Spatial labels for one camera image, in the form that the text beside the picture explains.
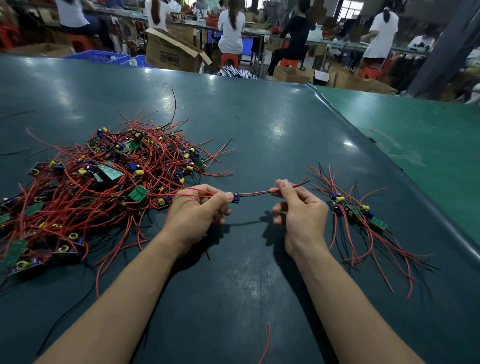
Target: long brown hair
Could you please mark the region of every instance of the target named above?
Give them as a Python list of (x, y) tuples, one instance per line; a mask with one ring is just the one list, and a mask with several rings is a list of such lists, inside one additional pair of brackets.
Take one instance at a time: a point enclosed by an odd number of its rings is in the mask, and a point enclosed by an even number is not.
[(228, 18), (233, 30), (237, 30), (237, 15), (240, 12), (239, 0), (228, 0)]
[(152, 10), (150, 13), (152, 15), (152, 20), (155, 25), (160, 24), (160, 6), (160, 0), (152, 0)]

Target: hand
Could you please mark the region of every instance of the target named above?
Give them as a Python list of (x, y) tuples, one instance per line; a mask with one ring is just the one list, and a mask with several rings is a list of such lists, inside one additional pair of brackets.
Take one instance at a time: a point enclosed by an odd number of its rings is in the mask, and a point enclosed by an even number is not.
[(273, 196), (285, 199), (276, 204), (272, 212), (274, 223), (285, 224), (285, 249), (295, 259), (298, 254), (321, 248), (328, 251), (324, 240), (328, 206), (303, 187), (293, 188), (287, 180), (277, 180), (279, 192)]
[(187, 254), (192, 245), (202, 239), (212, 222), (223, 225), (223, 216), (231, 214), (228, 204), (233, 200), (232, 193), (222, 192), (208, 184), (194, 188), (177, 192), (161, 232), (174, 244), (177, 257)]

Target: person's right hand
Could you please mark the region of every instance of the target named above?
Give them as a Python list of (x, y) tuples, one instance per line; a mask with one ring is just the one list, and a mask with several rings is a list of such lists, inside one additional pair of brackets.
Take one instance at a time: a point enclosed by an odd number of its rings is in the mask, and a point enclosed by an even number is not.
[(293, 188), (287, 180), (277, 180), (276, 185), (280, 191), (272, 192), (272, 195), (285, 201), (277, 203), (272, 212), (274, 223), (287, 227), (287, 253), (295, 258), (317, 249), (328, 251), (324, 239), (329, 211), (327, 204), (303, 187)]

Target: person's left hand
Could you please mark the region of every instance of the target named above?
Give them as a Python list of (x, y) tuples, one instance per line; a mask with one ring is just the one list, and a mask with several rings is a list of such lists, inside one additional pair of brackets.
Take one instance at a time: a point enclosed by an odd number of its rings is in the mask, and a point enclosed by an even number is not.
[(228, 204), (232, 193), (225, 193), (208, 184), (185, 188), (177, 192), (162, 230), (162, 235), (175, 244), (178, 257), (188, 253), (215, 222), (225, 224), (223, 216), (229, 216)]

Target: dark green tabletop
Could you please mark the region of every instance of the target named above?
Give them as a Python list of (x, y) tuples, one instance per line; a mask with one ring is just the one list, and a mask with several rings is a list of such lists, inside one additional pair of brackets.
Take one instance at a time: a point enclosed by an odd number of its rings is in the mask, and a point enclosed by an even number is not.
[(480, 107), (318, 87), (480, 244)]
[[(369, 204), (405, 250), (435, 253), (429, 262), (441, 271), (414, 273), (417, 282), (410, 299), (407, 280), (382, 254), (377, 257), (394, 292), (370, 259), (351, 272), (353, 278), (426, 362), (480, 362), (477, 246), (313, 87), (75, 60), (1, 56), (0, 67), (8, 70), (0, 73), (0, 117), (32, 111), (0, 118), (1, 152), (44, 148), (26, 134), (26, 127), (52, 144), (84, 143), (99, 127), (114, 130), (122, 123), (117, 110), (134, 118), (149, 106), (160, 110), (151, 119), (164, 124), (174, 111), (173, 87), (176, 120), (190, 118), (182, 126), (189, 140), (200, 143), (213, 137), (207, 149), (216, 151), (233, 138), (230, 145), (239, 147), (212, 168), (216, 173), (236, 165), (235, 174), (205, 178), (206, 183), (232, 192), (263, 191), (277, 178), (313, 178), (307, 167), (320, 161), (341, 167), (336, 178), (341, 187), (356, 182), (360, 194), (390, 187)], [(2, 156), (4, 196), (17, 193), (17, 183), (28, 183), (26, 174), (36, 160), (54, 155), (46, 151), (32, 160), (21, 154)], [(300, 274), (285, 252), (284, 231), (272, 224), (275, 202), (268, 195), (241, 198), (232, 206), (228, 225), (207, 236), (211, 261), (202, 254), (175, 267), (134, 363), (255, 363), (265, 348), (268, 323), (272, 335), (264, 363), (336, 361)], [(153, 226), (144, 229), (147, 238), (158, 233), (165, 216), (152, 213)], [(331, 223), (329, 218), (327, 239)], [(353, 239), (364, 247), (358, 234)], [(88, 260), (94, 263), (105, 253), (93, 253)], [(340, 260), (339, 249), (332, 253)], [(119, 255), (102, 277), (102, 291), (137, 254), (132, 249)], [(31, 363), (52, 324), (93, 282), (94, 274), (83, 266), (62, 267), (1, 292), (2, 363)], [(89, 296), (63, 320), (50, 342), (93, 301)]]

